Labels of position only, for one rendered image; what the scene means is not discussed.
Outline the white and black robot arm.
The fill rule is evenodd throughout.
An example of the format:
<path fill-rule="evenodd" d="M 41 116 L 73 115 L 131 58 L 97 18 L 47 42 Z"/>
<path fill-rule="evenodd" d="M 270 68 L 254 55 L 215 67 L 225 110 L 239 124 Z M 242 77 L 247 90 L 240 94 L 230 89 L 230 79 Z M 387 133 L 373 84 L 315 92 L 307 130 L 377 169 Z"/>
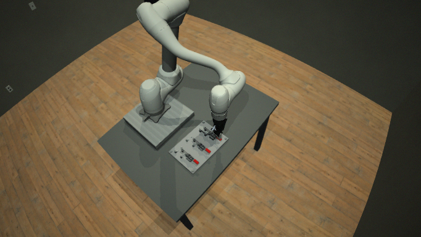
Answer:
<path fill-rule="evenodd" d="M 246 77 L 241 71 L 227 69 L 219 61 L 190 51 L 178 42 L 179 26 L 190 7 L 189 0 L 159 0 L 154 4 L 142 3 L 136 14 L 143 28 L 162 45 L 162 64 L 155 79 L 147 79 L 140 86 L 143 121 L 157 123 L 170 109 L 163 102 L 182 81 L 184 72 L 177 65 L 179 59 L 213 69 L 219 75 L 220 85 L 214 86 L 209 95 L 211 116 L 221 121 L 234 98 L 241 92 Z M 225 88 L 227 89 L 225 89 Z M 229 92 L 228 92 L 229 91 Z"/>

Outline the black toggle clamp with red handle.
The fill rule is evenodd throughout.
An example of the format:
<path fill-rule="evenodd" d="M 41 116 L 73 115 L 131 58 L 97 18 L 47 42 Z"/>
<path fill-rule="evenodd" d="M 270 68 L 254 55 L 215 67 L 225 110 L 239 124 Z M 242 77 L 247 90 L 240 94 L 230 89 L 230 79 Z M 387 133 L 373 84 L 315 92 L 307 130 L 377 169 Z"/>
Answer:
<path fill-rule="evenodd" d="M 207 128 L 206 128 L 206 127 L 204 127 L 204 130 L 206 131 L 206 130 L 207 130 Z M 210 130 L 207 130 L 207 131 L 209 132 Z M 212 134 L 212 132 L 213 132 L 213 131 L 210 131 L 210 136 L 209 136 L 209 138 L 210 138 L 210 139 L 212 139 L 212 140 L 218 139 L 218 138 L 217 138 L 217 135 L 216 135 L 216 134 L 214 134 L 214 133 Z M 220 140 L 220 141 L 221 141 L 222 139 L 218 139 L 218 140 Z"/>

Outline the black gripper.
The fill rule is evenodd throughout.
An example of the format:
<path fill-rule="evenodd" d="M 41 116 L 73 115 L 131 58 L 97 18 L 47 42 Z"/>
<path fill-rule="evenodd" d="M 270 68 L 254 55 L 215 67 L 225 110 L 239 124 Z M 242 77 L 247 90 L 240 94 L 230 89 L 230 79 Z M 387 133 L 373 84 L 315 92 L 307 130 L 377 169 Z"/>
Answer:
<path fill-rule="evenodd" d="M 213 119 L 214 127 L 211 128 L 211 130 L 214 132 L 214 134 L 217 135 L 218 139 L 222 138 L 222 133 L 223 133 L 222 131 L 225 128 L 226 121 L 227 121 L 227 118 L 225 118 L 224 120 L 221 120 L 221 121 L 217 121 L 217 120 Z"/>

